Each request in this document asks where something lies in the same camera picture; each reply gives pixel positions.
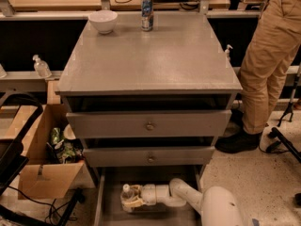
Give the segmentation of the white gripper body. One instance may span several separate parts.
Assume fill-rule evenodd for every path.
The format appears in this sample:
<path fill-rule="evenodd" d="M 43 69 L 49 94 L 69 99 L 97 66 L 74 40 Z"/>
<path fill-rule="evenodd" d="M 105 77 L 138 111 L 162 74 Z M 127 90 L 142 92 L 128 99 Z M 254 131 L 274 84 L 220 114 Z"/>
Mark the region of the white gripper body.
<path fill-rule="evenodd" d="M 151 206 L 156 204 L 156 186 L 154 184 L 142 186 L 140 195 L 145 205 Z"/>

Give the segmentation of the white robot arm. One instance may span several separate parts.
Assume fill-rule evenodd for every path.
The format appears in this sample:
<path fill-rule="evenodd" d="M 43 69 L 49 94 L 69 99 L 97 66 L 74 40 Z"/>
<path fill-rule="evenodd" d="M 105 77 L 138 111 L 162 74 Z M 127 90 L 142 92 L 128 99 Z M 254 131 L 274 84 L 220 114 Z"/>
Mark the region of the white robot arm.
<path fill-rule="evenodd" d="M 180 178 L 168 185 L 128 185 L 120 193 L 123 209 L 132 212 L 135 208 L 162 203 L 168 207 L 183 207 L 189 204 L 201 216 L 202 226 L 254 226 L 252 219 L 239 206 L 236 197 L 221 186 L 211 186 L 200 192 Z"/>

